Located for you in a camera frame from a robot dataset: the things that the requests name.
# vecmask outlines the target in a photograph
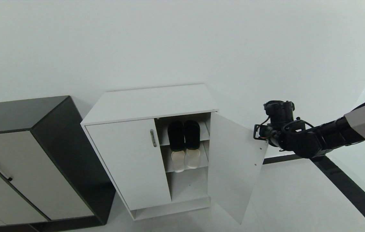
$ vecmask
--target cabinet top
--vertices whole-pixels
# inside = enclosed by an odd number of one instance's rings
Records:
[[[69,96],[0,102],[0,133],[31,129]]]
[[[217,110],[204,84],[106,92],[81,124],[154,119]]]

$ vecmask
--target robotic arm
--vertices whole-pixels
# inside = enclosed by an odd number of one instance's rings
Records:
[[[303,158],[324,156],[333,149],[365,141],[365,103],[335,121],[316,127],[299,117],[294,120],[295,106],[291,101],[269,101],[264,110],[268,118],[254,126],[253,138],[268,141],[282,151],[294,151]]]

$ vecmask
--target dark gray cabinet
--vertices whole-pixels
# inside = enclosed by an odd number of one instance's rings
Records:
[[[70,96],[0,102],[0,222],[33,231],[106,224],[115,189],[81,120]]]

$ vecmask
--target open cabinet door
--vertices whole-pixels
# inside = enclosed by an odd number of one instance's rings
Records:
[[[266,149],[267,143],[253,139],[251,129],[211,114],[208,194],[240,224]]]

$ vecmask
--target white shoe cabinet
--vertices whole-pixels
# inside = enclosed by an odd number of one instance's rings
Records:
[[[175,173],[167,128],[196,120],[201,162]],[[218,113],[206,85],[107,92],[81,123],[134,220],[221,205],[243,220],[267,144]]]

